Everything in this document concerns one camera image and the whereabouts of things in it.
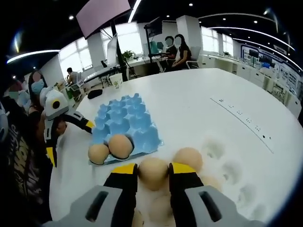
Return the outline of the person's left hand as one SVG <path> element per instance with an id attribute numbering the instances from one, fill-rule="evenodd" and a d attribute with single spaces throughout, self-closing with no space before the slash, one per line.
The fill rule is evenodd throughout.
<path id="1" fill-rule="evenodd" d="M 67 123 L 63 120 L 56 121 L 55 126 L 56 126 L 55 134 L 58 137 L 63 135 L 67 129 Z"/>

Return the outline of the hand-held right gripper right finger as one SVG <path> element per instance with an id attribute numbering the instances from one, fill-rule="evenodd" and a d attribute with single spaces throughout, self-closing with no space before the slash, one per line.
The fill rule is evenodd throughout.
<path id="1" fill-rule="evenodd" d="M 170 204 L 178 227 L 237 227 L 235 203 L 212 186 L 205 186 L 185 164 L 169 164 Z"/>

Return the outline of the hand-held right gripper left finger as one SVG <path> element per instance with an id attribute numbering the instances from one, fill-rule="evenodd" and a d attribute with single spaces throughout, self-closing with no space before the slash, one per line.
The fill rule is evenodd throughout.
<path id="1" fill-rule="evenodd" d="M 71 227 L 130 227 L 138 188 L 138 165 L 111 171 L 103 185 L 84 193 L 71 205 Z"/>

